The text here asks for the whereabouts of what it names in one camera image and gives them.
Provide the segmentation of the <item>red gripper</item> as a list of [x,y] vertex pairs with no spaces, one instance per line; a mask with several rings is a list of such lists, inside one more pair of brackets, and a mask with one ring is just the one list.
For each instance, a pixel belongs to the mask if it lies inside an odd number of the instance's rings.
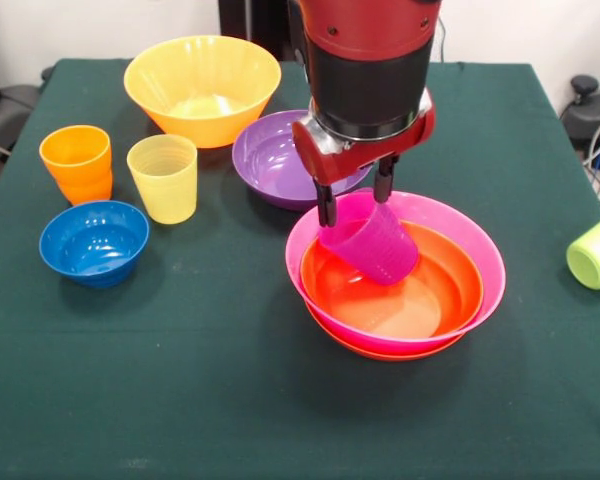
[[402,153],[426,142],[436,122],[436,109],[425,89],[415,120],[402,132],[374,141],[337,137],[322,127],[313,112],[292,124],[296,151],[307,173],[314,179],[321,227],[334,227],[337,220],[336,200],[330,185],[351,176],[376,161],[373,197],[385,203],[393,190],[394,170]]

